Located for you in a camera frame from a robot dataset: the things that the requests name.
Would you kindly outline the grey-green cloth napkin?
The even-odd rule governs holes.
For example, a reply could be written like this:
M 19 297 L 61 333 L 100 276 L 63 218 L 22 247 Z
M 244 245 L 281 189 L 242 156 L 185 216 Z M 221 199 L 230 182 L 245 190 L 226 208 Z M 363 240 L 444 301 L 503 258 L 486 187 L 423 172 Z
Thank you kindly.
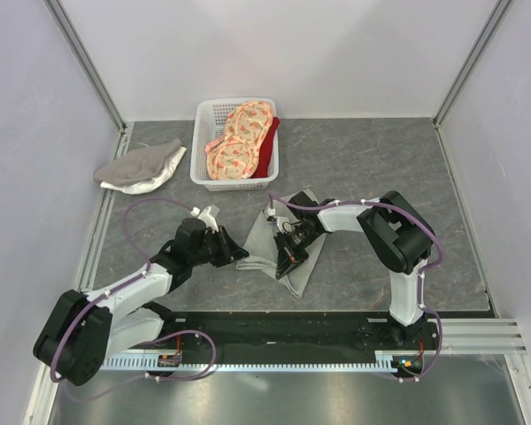
M 304 191 L 314 201 L 318 202 L 318 199 L 313 192 L 308 189 L 302 191 Z M 290 204 L 289 200 L 295 194 L 281 198 L 274 197 L 272 199 L 272 203 L 267 207 L 274 208 L 279 216 L 287 217 L 289 222 L 294 222 L 296 217 L 291 213 L 289 208 L 297 207 L 297 205 Z M 303 210 L 315 211 L 314 208 L 315 207 L 303 207 Z M 245 249 L 250 256 L 246 259 L 238 261 L 236 264 L 236 269 L 239 271 L 260 271 L 278 283 L 282 284 L 295 298 L 301 298 L 312 275 L 312 271 L 319 259 L 319 255 L 327 237 L 327 232 L 306 249 L 309 253 L 309 258 L 300 267 L 280 280 L 277 280 L 275 278 L 275 269 L 278 252 L 275 246 L 274 237 L 280 230 L 266 222 L 265 212 L 266 209 L 262 210 L 258 214 L 244 243 L 243 249 Z

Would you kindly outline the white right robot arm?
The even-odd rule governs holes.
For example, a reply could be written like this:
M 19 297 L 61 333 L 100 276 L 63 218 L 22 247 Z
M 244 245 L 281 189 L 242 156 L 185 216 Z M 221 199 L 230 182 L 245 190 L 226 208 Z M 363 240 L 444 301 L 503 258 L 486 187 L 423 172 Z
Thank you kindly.
M 287 206 L 296 220 L 279 216 L 275 201 Z M 382 333 L 401 349 L 419 339 L 426 321 L 422 280 L 435 232 L 398 192 L 372 200 L 329 198 L 320 203 L 303 191 L 288 201 L 270 197 L 266 219 L 277 227 L 277 279 L 303 265 L 311 256 L 307 249 L 322 236 L 335 232 L 365 235 L 377 259 L 389 270 L 392 298 Z

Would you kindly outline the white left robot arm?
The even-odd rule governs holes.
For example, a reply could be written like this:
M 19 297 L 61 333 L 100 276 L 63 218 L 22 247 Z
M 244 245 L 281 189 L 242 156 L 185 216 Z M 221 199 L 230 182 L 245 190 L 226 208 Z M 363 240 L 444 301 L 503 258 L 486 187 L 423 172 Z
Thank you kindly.
M 176 338 L 171 312 L 157 298 L 178 289 L 194 267 L 230 265 L 247 258 L 222 226 L 185 219 L 174 239 L 166 242 L 135 273 L 102 290 L 64 292 L 52 309 L 33 354 L 50 368 L 53 379 L 75 386 L 87 383 L 104 361 L 146 343 L 169 347 Z

